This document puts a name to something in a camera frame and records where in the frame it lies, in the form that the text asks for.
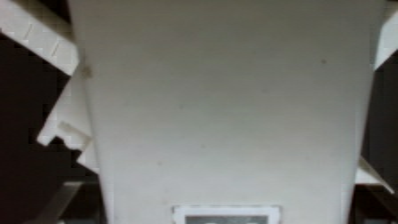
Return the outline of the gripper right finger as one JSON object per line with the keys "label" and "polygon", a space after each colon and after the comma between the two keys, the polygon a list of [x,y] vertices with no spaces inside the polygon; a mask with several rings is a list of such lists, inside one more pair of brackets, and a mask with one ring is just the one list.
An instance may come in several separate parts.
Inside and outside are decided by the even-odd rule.
{"label": "gripper right finger", "polygon": [[398,196],[382,186],[356,186],[348,224],[398,224]]}

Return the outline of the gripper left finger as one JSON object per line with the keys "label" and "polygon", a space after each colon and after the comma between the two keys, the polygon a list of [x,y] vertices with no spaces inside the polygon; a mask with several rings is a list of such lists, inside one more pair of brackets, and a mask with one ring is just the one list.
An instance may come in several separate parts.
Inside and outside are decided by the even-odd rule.
{"label": "gripper left finger", "polygon": [[34,224],[102,224],[102,191],[96,183],[64,183]]}

